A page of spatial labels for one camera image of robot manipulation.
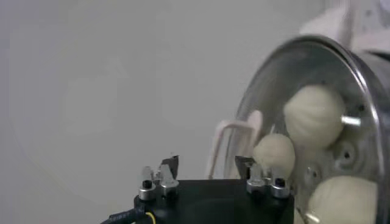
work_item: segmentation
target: metal rim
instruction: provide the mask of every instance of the metal rim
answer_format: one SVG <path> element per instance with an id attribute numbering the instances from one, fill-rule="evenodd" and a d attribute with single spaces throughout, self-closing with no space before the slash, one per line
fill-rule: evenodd
<path id="1" fill-rule="evenodd" d="M 337 42 L 329 39 L 327 37 L 322 36 L 303 36 L 294 38 L 283 45 L 279 46 L 270 57 L 266 59 L 266 61 L 261 65 L 259 70 L 255 73 L 254 77 L 250 81 L 249 86 L 247 87 L 247 91 L 244 93 L 243 98 L 239 104 L 239 109 L 243 107 L 245 99 L 249 95 L 249 90 L 252 89 L 255 81 L 258 79 L 257 74 L 261 74 L 263 68 L 265 68 L 279 52 L 283 51 L 284 48 L 288 46 L 292 46 L 295 44 L 302 43 L 314 43 L 318 44 L 322 47 L 327 48 L 332 51 L 337 57 L 341 59 L 341 61 L 348 67 L 350 73 L 353 75 L 353 78 L 357 82 L 358 86 L 362 93 L 364 93 L 364 99 L 370 106 L 370 111 L 373 119 L 373 124 L 375 126 L 375 143 L 377 145 L 377 156 L 378 156 L 378 180 L 377 180 L 377 224 L 386 224 L 388 222 L 388 204 L 390 195 L 388 193 L 388 189 L 390 189 L 388 173 L 386 170 L 390 170 L 389 166 L 389 155 L 388 155 L 388 141 L 385 138 L 386 135 L 383 135 L 386 130 L 390 130 L 389 127 L 385 127 L 381 121 L 381 117 L 378 115 L 378 111 L 380 111 L 379 104 L 376 99 L 371 94 L 373 88 L 370 88 L 370 83 L 366 81 L 362 73 L 366 75 L 375 76 L 374 73 L 369 69 L 367 65 L 363 61 L 361 61 L 357 56 L 353 55 L 348 50 L 344 49 Z M 378 89 L 381 94 L 384 94 L 382 89 Z M 237 111 L 236 117 L 240 119 L 239 109 Z M 229 137 L 229 144 L 231 143 L 232 135 Z"/>

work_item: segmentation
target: bolt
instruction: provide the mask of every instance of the bolt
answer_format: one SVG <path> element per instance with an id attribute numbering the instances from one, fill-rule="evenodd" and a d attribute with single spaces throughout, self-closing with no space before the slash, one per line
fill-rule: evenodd
<path id="1" fill-rule="evenodd" d="M 152 188 L 152 185 L 153 185 L 153 183 L 152 183 L 151 180 L 144 180 L 144 181 L 142 181 L 142 187 L 144 189 L 150 189 L 150 188 Z"/>
<path id="2" fill-rule="evenodd" d="M 275 185 L 277 187 L 285 187 L 286 186 L 286 181 L 282 178 L 276 178 L 275 179 Z"/>

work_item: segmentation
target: white wall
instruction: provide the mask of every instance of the white wall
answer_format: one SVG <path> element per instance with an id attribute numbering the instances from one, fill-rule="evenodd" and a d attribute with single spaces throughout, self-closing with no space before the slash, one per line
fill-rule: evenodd
<path id="1" fill-rule="evenodd" d="M 0 2 L 1 223 L 99 223 L 145 165 L 202 178 L 214 126 L 312 0 Z"/>

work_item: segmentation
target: black cable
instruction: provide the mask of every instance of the black cable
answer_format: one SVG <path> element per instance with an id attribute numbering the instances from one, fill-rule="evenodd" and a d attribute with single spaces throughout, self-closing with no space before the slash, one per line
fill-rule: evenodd
<path id="1" fill-rule="evenodd" d="M 140 219 L 144 219 L 145 217 L 147 217 L 145 214 L 145 207 L 140 206 L 138 208 L 130 209 L 126 212 L 112 214 L 106 221 L 102 222 L 101 224 L 131 224 Z"/>

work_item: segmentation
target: steamed bun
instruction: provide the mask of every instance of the steamed bun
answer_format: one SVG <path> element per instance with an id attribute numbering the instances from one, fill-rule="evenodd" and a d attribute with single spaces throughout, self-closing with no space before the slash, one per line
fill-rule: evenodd
<path id="1" fill-rule="evenodd" d="M 303 87 L 283 109 L 289 137 L 306 148 L 326 148 L 340 135 L 345 110 L 341 96 L 332 89 L 322 85 Z"/>
<path id="2" fill-rule="evenodd" d="M 253 158 L 264 170 L 276 168 L 280 175 L 288 178 L 295 163 L 294 146 L 284 135 L 266 135 L 254 148 Z"/>
<path id="3" fill-rule="evenodd" d="M 309 199 L 308 213 L 320 223 L 374 224 L 376 204 L 377 185 L 374 182 L 340 176 L 317 187 Z"/>

